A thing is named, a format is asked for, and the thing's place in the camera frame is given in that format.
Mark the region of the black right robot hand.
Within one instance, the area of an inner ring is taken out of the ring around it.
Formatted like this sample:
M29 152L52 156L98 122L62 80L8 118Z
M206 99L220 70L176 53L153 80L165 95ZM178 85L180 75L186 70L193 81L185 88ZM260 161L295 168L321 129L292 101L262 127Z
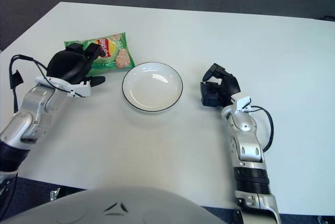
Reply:
M232 105L231 96L240 91L237 79L216 63L209 68L200 83L201 102L208 107Z

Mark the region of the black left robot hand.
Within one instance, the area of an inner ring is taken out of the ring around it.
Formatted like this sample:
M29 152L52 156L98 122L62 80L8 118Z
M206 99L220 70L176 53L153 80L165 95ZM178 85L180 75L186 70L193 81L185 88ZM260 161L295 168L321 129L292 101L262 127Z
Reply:
M100 85L105 82L105 77L93 77L89 72L93 62L103 56L105 52L98 44L90 43L84 49L82 44L72 43L53 56L47 67L47 76L65 80L70 84L90 81L92 87Z

